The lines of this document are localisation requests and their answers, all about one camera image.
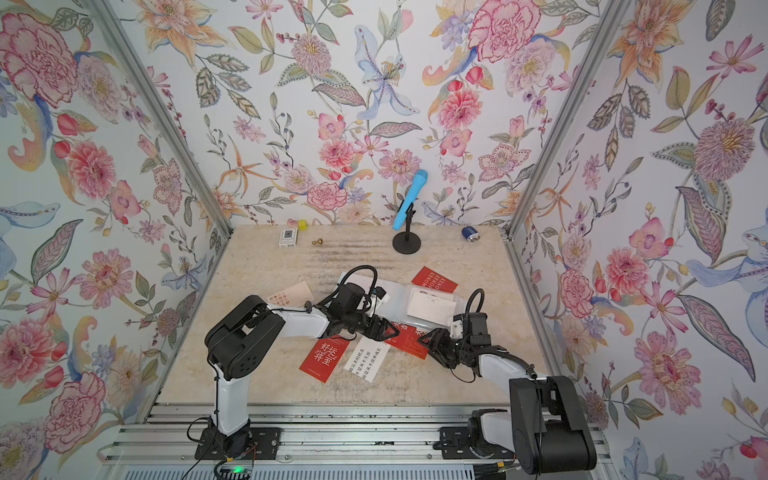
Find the red card gold characters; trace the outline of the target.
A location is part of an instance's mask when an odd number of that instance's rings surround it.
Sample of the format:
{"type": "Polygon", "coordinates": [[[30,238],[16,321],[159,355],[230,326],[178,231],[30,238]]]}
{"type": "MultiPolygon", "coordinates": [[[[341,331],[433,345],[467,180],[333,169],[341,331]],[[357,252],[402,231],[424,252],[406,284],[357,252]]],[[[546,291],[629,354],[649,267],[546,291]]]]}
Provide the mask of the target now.
{"type": "Polygon", "coordinates": [[[428,356],[428,349],[419,343],[419,338],[425,335],[425,332],[405,324],[395,324],[395,327],[399,334],[387,339],[386,343],[402,352],[425,360],[428,356]]]}

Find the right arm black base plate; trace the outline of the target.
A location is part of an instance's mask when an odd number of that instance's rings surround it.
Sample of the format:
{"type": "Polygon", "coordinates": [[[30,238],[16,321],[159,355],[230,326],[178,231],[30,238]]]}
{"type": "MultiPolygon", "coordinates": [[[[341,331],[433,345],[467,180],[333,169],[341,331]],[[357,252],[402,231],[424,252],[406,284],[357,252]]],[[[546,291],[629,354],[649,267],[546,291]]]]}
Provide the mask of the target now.
{"type": "Polygon", "coordinates": [[[440,428],[432,448],[439,451],[444,460],[515,460],[512,451],[486,442],[467,426],[440,428]]]}

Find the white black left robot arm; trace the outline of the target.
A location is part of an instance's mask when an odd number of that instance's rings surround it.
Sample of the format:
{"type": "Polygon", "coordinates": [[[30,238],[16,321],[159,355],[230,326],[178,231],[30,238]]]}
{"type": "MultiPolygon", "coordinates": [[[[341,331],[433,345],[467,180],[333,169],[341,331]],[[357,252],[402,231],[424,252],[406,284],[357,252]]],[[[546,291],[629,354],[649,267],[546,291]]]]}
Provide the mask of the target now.
{"type": "Polygon", "coordinates": [[[376,304],[386,295],[377,280],[375,267],[357,266],[329,295],[302,307],[277,306],[250,295],[211,328],[204,340],[215,384],[214,410],[206,427],[210,441],[220,446],[247,443],[249,377],[277,339],[331,339],[344,331],[379,342],[397,337],[398,327],[376,313],[376,304]]]}

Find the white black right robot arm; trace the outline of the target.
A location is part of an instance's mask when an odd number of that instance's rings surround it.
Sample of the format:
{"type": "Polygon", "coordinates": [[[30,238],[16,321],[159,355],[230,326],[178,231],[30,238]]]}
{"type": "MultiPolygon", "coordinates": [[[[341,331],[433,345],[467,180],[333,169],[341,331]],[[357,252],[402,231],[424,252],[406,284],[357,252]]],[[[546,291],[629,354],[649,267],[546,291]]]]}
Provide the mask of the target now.
{"type": "Polygon", "coordinates": [[[532,363],[494,345],[484,300],[484,290],[476,289],[449,328],[418,342],[449,371],[464,366],[475,380],[499,387],[509,406],[475,410],[464,427],[441,428],[433,448],[445,459],[513,460],[534,476],[594,469],[597,447],[573,381],[540,374],[532,363]]]}

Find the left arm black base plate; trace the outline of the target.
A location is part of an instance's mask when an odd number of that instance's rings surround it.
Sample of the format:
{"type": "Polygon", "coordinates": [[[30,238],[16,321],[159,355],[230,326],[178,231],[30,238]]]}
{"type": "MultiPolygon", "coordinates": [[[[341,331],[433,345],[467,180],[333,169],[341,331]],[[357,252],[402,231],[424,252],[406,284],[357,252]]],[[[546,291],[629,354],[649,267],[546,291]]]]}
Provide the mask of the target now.
{"type": "Polygon", "coordinates": [[[206,427],[195,460],[275,460],[283,430],[276,427],[243,428],[226,436],[216,426],[206,427]]]}

